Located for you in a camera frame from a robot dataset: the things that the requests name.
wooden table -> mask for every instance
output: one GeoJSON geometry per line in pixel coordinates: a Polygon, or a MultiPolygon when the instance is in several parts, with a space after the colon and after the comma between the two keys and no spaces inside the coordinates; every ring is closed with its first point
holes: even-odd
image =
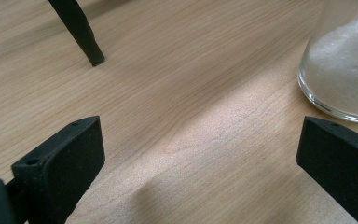
{"type": "Polygon", "coordinates": [[[296,70],[322,0],[80,0],[93,68],[48,1],[0,1],[0,178],[100,115],[106,163],[68,223],[355,223],[295,157],[296,70]]]}

screw hole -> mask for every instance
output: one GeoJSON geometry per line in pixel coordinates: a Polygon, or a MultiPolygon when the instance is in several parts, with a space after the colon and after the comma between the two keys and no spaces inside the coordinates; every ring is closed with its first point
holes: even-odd
{"type": "Polygon", "coordinates": [[[27,161],[27,165],[35,165],[39,162],[39,159],[31,159],[27,161]]]}

black 3d-printed bracket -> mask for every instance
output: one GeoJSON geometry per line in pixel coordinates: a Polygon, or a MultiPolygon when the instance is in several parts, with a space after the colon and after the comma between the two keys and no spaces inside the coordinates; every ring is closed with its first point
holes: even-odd
{"type": "Polygon", "coordinates": [[[0,180],[0,223],[64,223],[104,164],[99,117],[75,121],[12,165],[0,180]]]}
{"type": "Polygon", "coordinates": [[[296,161],[358,221],[358,133],[305,117],[296,161]]]}

glass container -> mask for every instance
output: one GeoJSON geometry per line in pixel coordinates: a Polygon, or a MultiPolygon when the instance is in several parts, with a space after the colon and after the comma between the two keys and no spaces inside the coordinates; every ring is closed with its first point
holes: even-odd
{"type": "Polygon", "coordinates": [[[358,122],[358,0],[327,0],[298,69],[301,90],[322,111],[358,122]]]}

